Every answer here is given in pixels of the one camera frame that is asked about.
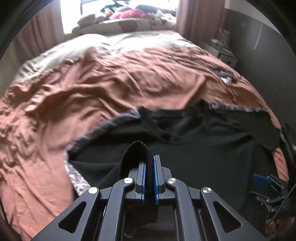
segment pillow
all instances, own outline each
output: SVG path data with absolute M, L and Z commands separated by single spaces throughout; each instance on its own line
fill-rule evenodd
M 105 21 L 107 20 L 107 15 L 100 12 L 100 13 L 97 13 L 96 16 L 95 16 L 95 22 L 98 23 L 98 22 L 102 22 L 102 21 Z
M 77 37 L 83 34 L 101 34 L 113 35 L 129 33 L 135 31 L 151 30 L 172 30 L 175 28 L 176 21 L 162 18 L 124 18 L 112 19 L 96 24 L 91 24 L 84 28 L 79 28 L 72 32 L 71 37 Z
M 77 24 L 83 28 L 85 26 L 91 25 L 95 20 L 96 20 L 96 15 L 90 14 L 79 19 Z

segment gray wall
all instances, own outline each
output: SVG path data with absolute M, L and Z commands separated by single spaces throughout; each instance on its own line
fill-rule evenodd
M 256 88 L 282 125 L 287 122 L 296 129 L 296 55 L 284 37 L 262 22 L 229 9 L 224 28 L 231 33 L 230 48 L 239 60 L 236 71 Z

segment silver bolt head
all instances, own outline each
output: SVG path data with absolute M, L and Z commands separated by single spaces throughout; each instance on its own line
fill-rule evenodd
M 210 194 L 212 192 L 212 189 L 210 189 L 209 187 L 204 187 L 202 188 L 202 192 L 205 194 Z
M 126 184 L 131 184 L 131 183 L 133 182 L 133 179 L 132 179 L 131 177 L 127 177 L 127 178 L 125 178 L 123 181 L 124 181 L 124 183 L 126 183 Z
M 96 187 L 91 187 L 91 188 L 89 188 L 89 193 L 90 194 L 95 194 L 95 193 L 97 193 L 98 192 L 98 189 L 96 188 Z
M 175 184 L 176 182 L 177 182 L 177 179 L 175 179 L 173 177 L 171 177 L 171 178 L 168 179 L 168 183 L 169 184 Z

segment black clamp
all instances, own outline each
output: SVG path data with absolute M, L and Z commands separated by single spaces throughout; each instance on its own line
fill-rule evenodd
M 112 187 L 91 187 L 41 230 L 32 241 L 120 241 L 127 207 L 145 207 L 145 163 Z M 266 241 L 267 239 L 211 188 L 201 190 L 171 176 L 154 156 L 155 200 L 172 205 L 177 241 Z
M 290 198 L 288 197 L 285 201 L 289 193 L 288 183 L 274 175 L 263 177 L 256 174 L 254 175 L 253 180 L 257 185 L 266 187 L 269 186 L 269 188 L 273 189 L 275 192 L 274 198 L 265 196 L 258 192 L 250 193 L 250 195 L 255 195 L 256 199 L 264 205 L 266 219 L 273 218 L 277 212 L 277 216 L 274 218 L 275 220 L 279 218 L 286 219 L 291 217 L 292 207 Z

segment black cable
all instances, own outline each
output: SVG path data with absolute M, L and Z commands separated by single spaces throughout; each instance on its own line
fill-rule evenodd
M 285 202 L 287 201 L 288 197 L 290 196 L 290 194 L 292 193 L 292 191 L 294 190 L 294 188 L 296 187 L 296 183 L 294 184 L 293 188 L 291 189 L 291 191 L 288 193 L 287 197 L 285 198 L 285 200 L 283 201 L 283 203 L 281 204 L 281 206 L 279 207 L 279 209 L 276 211 L 276 213 L 274 214 L 274 216 L 272 217 L 272 219 L 265 225 L 264 230 L 271 224 L 271 222 L 276 218 L 277 214 L 280 212 L 281 208 L 283 207 L 283 205 L 285 204 Z
M 193 48 L 188 48 L 188 49 L 191 52 L 195 52 L 195 53 L 198 50 L 199 51 L 199 53 L 198 53 L 199 55 L 209 56 L 209 54 L 205 50 L 203 50 L 203 49 L 196 49 L 196 48 L 194 48 L 194 50 L 193 50 Z M 171 56 L 171 59 L 174 60 L 175 62 L 177 62 L 177 63 L 179 63 L 179 64 L 181 64 L 181 65 L 183 65 L 185 67 L 188 67 L 188 66 L 180 63 L 179 60 L 176 60 L 172 54 L 170 56 Z M 220 65 L 213 64 L 213 63 L 208 62 L 208 61 L 206 61 L 204 59 L 203 60 L 201 60 L 201 59 L 192 59 L 191 56 L 188 56 L 188 60 L 190 60 L 190 61 L 192 61 L 194 63 L 198 63 L 198 64 L 201 64 L 201 65 L 207 67 L 211 72 L 213 72 L 215 75 L 217 75 L 220 78 L 230 77 L 233 82 L 237 82 L 237 78 L 235 77 L 234 73 L 232 71 L 230 71 L 230 70 L 225 69 L 224 67 L 222 67 Z

